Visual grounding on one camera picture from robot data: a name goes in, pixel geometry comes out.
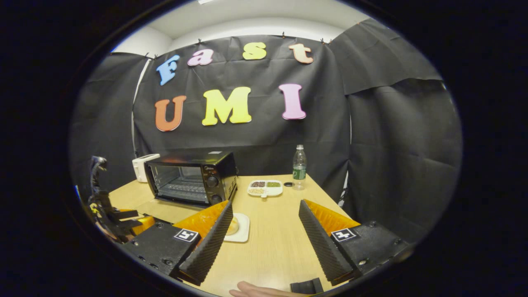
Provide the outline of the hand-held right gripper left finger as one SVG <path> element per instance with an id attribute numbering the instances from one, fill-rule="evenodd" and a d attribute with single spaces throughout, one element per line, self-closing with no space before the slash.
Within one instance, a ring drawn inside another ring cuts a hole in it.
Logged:
<path id="1" fill-rule="evenodd" d="M 124 244 L 124 250 L 155 271 L 200 286 L 232 218 L 232 203 L 226 200 L 176 224 L 155 222 Z"/>

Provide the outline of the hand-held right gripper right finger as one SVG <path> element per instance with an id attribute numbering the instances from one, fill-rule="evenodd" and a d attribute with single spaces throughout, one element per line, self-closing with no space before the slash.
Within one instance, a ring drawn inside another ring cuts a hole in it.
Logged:
<path id="1" fill-rule="evenodd" d="M 401 262 L 413 252 L 412 244 L 381 224 L 375 221 L 360 224 L 307 199 L 300 202 L 299 218 L 332 285 Z"/>

